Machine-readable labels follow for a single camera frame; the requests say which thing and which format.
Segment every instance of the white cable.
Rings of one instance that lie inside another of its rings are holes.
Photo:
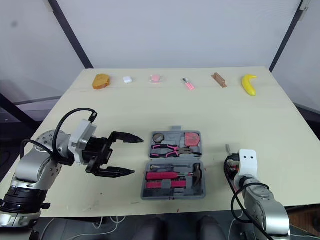
[[[127,217],[127,216],[124,216],[121,221],[118,221],[118,224],[122,223],[122,222],[126,219],[126,217]],[[113,223],[115,223],[115,224],[117,223],[115,220],[113,220],[112,216],[110,217],[110,219],[111,219],[111,221],[112,221]]]
[[[92,223],[93,227],[94,227],[95,229],[99,229],[99,228],[101,228],[101,225],[102,225],[102,221],[103,221],[103,219],[104,219],[104,217],[102,216],[102,217],[101,217],[101,220],[100,220],[100,224],[99,224],[98,226],[96,226],[96,223],[95,223],[95,222],[93,222],[93,223]]]
[[[80,234],[80,235],[77,235],[77,236],[70,237],[70,238],[68,238],[67,240],[73,240],[73,239],[76,239],[76,238],[82,237],[82,236],[97,236],[97,235],[111,234],[111,233],[113,233],[114,231],[116,231],[117,228],[118,228],[118,224],[119,224],[119,223],[118,223],[118,216],[116,216],[116,221],[117,221],[117,223],[116,223],[116,225],[115,225],[115,228],[114,228],[112,231],[108,231],[108,232],[104,232],[104,233],[86,233],[86,234]]]
[[[243,214],[244,214],[244,212],[243,212],[243,211],[241,211],[241,215],[240,215],[240,216],[238,216],[238,218],[241,218]],[[234,224],[235,220],[236,220],[236,219],[233,219],[233,220],[232,220],[232,222],[231,222],[231,224],[230,224],[229,234],[228,234],[228,240],[230,240],[231,228],[232,228],[232,225]]]
[[[40,240],[42,240],[45,236],[45,233],[47,231],[47,228],[49,227],[49,225],[55,220],[55,218],[51,219],[51,221],[45,226],[45,228],[43,229],[43,232],[41,234]]]
[[[294,234],[291,234],[291,236],[300,237],[300,238],[313,238],[313,239],[320,239],[320,236],[294,235]]]

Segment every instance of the white wall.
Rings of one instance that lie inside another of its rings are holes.
[[[58,0],[95,68],[269,67],[300,0]]]
[[[294,103],[320,112],[320,0],[311,0],[272,74]]]
[[[42,0],[0,1],[0,91],[9,100],[61,96],[83,69]]]

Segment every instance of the yellow banana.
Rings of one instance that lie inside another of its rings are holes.
[[[256,77],[257,77],[256,75],[246,74],[242,78],[242,86],[243,86],[244,90],[251,96],[256,95],[256,90],[251,85],[250,79],[255,79]]]

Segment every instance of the wooden tabletop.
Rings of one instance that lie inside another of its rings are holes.
[[[110,75],[110,86],[94,90],[96,74]],[[211,75],[219,73],[228,87],[222,88]],[[152,84],[150,75],[163,76]],[[248,95],[241,79],[257,75],[252,83],[256,96]],[[125,84],[123,77],[131,76]],[[188,78],[195,86],[189,91],[182,83]],[[320,201],[320,142],[305,120],[265,67],[192,69],[86,69],[62,96],[37,130],[56,128],[59,120],[75,108],[98,112],[96,137],[112,131],[127,132],[144,143],[116,142],[108,166],[135,170],[120,178],[96,177],[85,166],[64,166],[45,202],[51,208],[42,217],[102,217],[230,210],[232,191],[224,176],[227,152],[253,149],[257,152],[258,178],[270,186],[284,206],[318,204]],[[62,127],[68,134],[89,113],[72,115]],[[144,169],[151,132],[171,126],[201,132],[201,158],[205,166],[206,197],[197,200],[141,200]],[[6,194],[17,162],[0,185]]]

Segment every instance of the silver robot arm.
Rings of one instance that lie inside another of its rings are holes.
[[[112,154],[111,145],[116,140],[123,140],[125,143],[143,143],[143,140],[125,132],[112,132],[109,138],[94,137],[97,126],[92,124],[93,121],[94,119],[82,120],[72,135],[58,129],[58,154],[53,149],[57,130],[47,131],[36,139],[36,143],[41,144],[42,148],[34,145],[25,156],[21,153],[11,186],[4,199],[0,199],[0,228],[32,228],[41,215],[41,209],[50,207],[50,203],[44,201],[63,165],[71,166],[74,162],[86,165],[87,173],[106,178],[122,177],[135,172],[112,166],[102,169],[100,166],[108,163]]]
[[[258,161],[254,150],[241,149],[226,160],[228,181],[233,180],[236,190],[243,189],[246,212],[265,233],[274,240],[290,239],[290,222],[284,206],[275,200],[273,193],[258,180]],[[265,234],[254,226],[257,239],[267,240]]]

